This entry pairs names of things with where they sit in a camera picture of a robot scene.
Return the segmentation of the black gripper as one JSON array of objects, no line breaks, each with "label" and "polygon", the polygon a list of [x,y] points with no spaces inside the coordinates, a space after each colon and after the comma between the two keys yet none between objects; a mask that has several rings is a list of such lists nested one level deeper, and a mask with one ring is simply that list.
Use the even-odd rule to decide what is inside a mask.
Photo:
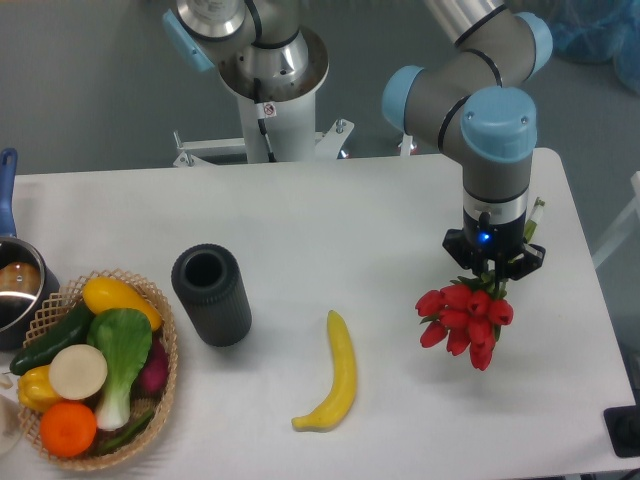
[{"label": "black gripper", "polygon": [[495,279],[520,280],[542,267],[546,249],[524,235],[526,212],[506,223],[487,211],[474,218],[463,212],[463,228],[449,229],[442,246],[463,270],[492,272]]}]

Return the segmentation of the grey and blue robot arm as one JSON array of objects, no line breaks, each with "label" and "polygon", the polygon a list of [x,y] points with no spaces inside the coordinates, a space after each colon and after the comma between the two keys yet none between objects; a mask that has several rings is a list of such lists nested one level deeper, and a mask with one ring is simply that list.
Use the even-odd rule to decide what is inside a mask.
[{"label": "grey and blue robot arm", "polygon": [[[456,56],[436,71],[396,71],[382,112],[462,167],[463,226],[447,232],[445,250],[475,275],[517,280],[545,256],[524,235],[537,113],[521,84],[548,61],[553,39],[543,20],[500,1],[428,7]],[[216,69],[235,95],[250,162],[318,156],[315,94],[328,55],[298,2],[179,1],[162,23],[188,64]]]}]

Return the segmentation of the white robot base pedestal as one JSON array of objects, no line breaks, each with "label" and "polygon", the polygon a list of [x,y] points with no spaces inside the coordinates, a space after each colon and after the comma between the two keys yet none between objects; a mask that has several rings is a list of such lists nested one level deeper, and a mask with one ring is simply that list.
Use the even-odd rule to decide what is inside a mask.
[{"label": "white robot base pedestal", "polygon": [[345,159],[345,144],[355,124],[338,118],[317,131],[315,96],[286,102],[238,99],[243,135],[239,138],[183,141],[173,133],[175,167],[210,166],[234,156],[248,164]]}]

